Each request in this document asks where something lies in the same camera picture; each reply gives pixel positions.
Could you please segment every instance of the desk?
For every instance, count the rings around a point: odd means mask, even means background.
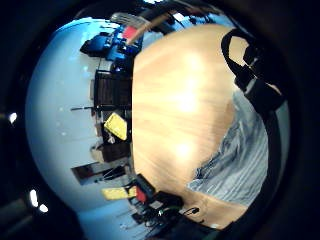
[[[178,194],[190,216],[223,228],[246,207],[189,190],[195,169],[216,152],[233,118],[234,75],[220,50],[222,26],[203,25],[167,35],[135,59],[133,157],[157,189]],[[242,63],[246,43],[232,40],[230,56]]]

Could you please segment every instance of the ceiling light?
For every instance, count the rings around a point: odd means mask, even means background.
[[[184,20],[184,16],[181,14],[181,13],[176,13],[176,14],[173,14],[173,17],[177,20],[177,21],[182,21]]]
[[[18,117],[17,113],[11,113],[9,115],[9,121],[11,122],[11,124],[14,123],[14,121],[17,119],[17,117]]]

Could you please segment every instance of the yellow object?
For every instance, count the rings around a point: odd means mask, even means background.
[[[118,114],[112,113],[104,123],[104,127],[121,140],[127,139],[127,122]]]
[[[129,193],[124,188],[104,188],[101,190],[103,196],[108,200],[131,198],[137,196],[137,188],[133,186]]]

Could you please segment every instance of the wooden table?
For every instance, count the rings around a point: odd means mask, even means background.
[[[246,207],[189,190],[195,169],[216,152],[233,119],[234,75],[220,50],[229,31],[203,25],[172,33],[143,50],[133,76],[135,170],[157,190],[178,194],[190,216],[223,228]],[[230,55],[242,63],[246,44],[232,41]]]

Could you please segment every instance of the red object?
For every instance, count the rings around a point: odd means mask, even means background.
[[[137,186],[136,187],[137,189],[137,196],[136,198],[142,202],[142,203],[145,203],[145,201],[147,201],[147,196],[144,194],[144,192]]]
[[[122,33],[122,37],[125,39],[132,38],[133,35],[137,32],[137,29],[131,26],[126,27],[126,29]]]

